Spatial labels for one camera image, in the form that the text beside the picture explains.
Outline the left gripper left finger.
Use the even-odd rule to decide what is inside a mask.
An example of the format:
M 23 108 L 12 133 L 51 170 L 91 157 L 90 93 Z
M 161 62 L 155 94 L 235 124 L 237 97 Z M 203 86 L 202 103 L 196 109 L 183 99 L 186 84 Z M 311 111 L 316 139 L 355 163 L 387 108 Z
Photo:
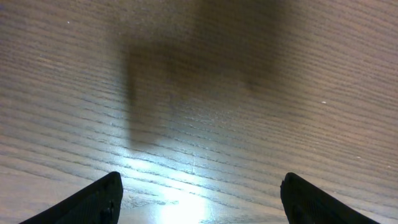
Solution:
M 21 224 L 117 224 L 122 198 L 121 174 L 110 172 Z

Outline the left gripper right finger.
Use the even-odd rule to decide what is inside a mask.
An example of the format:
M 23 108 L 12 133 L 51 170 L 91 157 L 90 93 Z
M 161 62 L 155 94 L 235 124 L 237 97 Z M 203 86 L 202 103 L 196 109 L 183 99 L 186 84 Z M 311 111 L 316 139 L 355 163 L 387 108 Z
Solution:
M 280 198 L 290 224 L 379 224 L 293 172 L 286 173 Z

